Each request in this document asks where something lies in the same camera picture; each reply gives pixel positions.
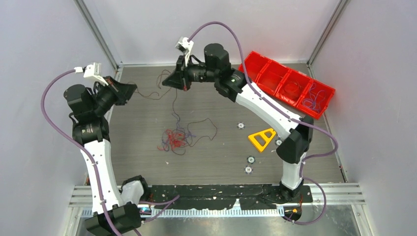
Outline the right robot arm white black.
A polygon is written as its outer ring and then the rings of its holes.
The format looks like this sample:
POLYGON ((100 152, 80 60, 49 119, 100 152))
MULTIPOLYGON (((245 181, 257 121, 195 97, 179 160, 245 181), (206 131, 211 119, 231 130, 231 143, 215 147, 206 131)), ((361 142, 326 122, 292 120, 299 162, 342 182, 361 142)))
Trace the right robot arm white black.
POLYGON ((229 53, 221 44, 211 43, 204 48, 204 61, 193 63, 192 45, 178 42, 179 56, 174 72, 165 79, 164 86, 187 91, 193 82, 213 83, 216 91, 239 104, 265 121, 277 132, 281 144, 276 153, 283 161, 283 174, 277 195, 286 202, 300 196, 303 179, 300 176, 301 162, 309 149, 314 121, 311 117, 300 117, 284 109, 268 96, 245 74, 232 68, 229 53))

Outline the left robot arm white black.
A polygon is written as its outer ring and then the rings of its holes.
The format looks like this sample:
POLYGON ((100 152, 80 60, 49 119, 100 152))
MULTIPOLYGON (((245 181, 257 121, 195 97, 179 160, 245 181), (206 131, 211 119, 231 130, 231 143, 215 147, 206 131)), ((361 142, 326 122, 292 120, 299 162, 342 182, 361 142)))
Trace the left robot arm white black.
POLYGON ((124 84, 111 76, 93 88, 70 86, 63 94, 73 122, 72 140, 81 147, 92 192, 92 217, 87 231, 95 236, 120 236, 142 224, 138 204, 146 203, 151 191, 141 175, 117 185, 111 159, 109 123, 105 115, 113 106, 125 105, 134 94, 135 84, 124 84))

